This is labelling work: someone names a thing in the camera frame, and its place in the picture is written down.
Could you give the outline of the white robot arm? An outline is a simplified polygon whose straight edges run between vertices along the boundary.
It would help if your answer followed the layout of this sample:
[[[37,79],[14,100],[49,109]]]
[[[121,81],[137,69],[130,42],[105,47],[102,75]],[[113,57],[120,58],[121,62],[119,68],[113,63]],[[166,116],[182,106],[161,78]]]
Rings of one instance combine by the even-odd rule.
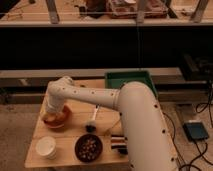
[[[132,171],[178,171],[176,150],[158,100],[144,83],[120,89],[76,87],[64,76],[48,83],[43,120],[59,114],[67,99],[100,105],[120,113]]]

